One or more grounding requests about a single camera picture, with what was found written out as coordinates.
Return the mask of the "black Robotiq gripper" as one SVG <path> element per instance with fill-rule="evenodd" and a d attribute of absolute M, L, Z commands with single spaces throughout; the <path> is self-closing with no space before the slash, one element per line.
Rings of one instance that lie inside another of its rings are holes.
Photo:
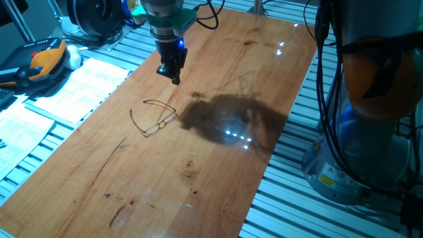
<path fill-rule="evenodd" d="M 156 41 L 156 48 L 161 57 L 161 64 L 157 68 L 159 75 L 172 79 L 172 84 L 180 84 L 180 70 L 184 67 L 188 49 L 182 38 L 170 42 Z"/>

